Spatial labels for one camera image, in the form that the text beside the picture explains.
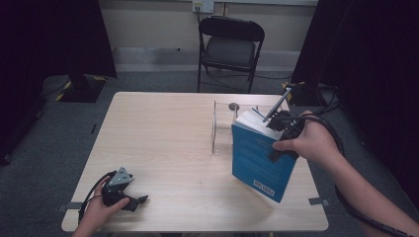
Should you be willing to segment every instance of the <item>light wooden table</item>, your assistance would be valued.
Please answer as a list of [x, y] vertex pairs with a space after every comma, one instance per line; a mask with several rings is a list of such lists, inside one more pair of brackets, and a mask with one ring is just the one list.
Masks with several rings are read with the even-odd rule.
[[[120, 211], [105, 232], [322, 231], [323, 206], [305, 159], [295, 164], [281, 203], [231, 175], [231, 155], [212, 154], [214, 101], [272, 106], [279, 96], [117, 93], [72, 201], [83, 201], [104, 174], [126, 167], [134, 180], [125, 193], [149, 195], [136, 212]], [[77, 210], [62, 228], [74, 231]]]

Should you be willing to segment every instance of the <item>book cover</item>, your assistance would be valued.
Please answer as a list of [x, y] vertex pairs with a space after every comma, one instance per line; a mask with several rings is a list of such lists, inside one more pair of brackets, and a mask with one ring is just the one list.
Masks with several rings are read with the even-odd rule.
[[289, 155], [276, 157], [272, 143], [282, 133], [267, 128], [262, 119], [257, 113], [247, 111], [231, 126], [232, 174], [266, 197], [281, 202], [295, 159]]

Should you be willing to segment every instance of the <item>chair backrest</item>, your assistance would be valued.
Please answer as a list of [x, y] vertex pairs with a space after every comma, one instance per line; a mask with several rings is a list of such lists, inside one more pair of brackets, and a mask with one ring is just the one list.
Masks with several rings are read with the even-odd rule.
[[200, 22], [200, 35], [263, 42], [265, 32], [252, 22], [221, 16], [210, 16]]

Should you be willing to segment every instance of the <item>barcode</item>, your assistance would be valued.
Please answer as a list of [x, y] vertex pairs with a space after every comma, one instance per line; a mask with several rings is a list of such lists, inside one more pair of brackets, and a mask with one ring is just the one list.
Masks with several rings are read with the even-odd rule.
[[253, 185], [261, 189], [263, 192], [267, 193], [270, 196], [273, 196], [275, 194], [275, 191], [269, 189], [268, 187], [262, 185], [259, 181], [253, 180]]

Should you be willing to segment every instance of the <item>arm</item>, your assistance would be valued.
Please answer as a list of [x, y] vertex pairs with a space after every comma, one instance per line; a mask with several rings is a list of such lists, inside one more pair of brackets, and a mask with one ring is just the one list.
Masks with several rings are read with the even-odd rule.
[[112, 214], [126, 206], [129, 198], [121, 199], [112, 206], [105, 206], [102, 202], [102, 186], [109, 179], [104, 179], [95, 189], [95, 193], [87, 206], [86, 213], [80, 224], [73, 233], [73, 237], [87, 237], [93, 235], [99, 227], [101, 227]]
[[[307, 160], [318, 163], [331, 175], [348, 203], [361, 214], [407, 234], [419, 236], [419, 225], [348, 163], [333, 137], [321, 124], [308, 120], [297, 139], [277, 141], [273, 146], [278, 150], [294, 150]], [[362, 226], [366, 236], [386, 236], [369, 225]]]

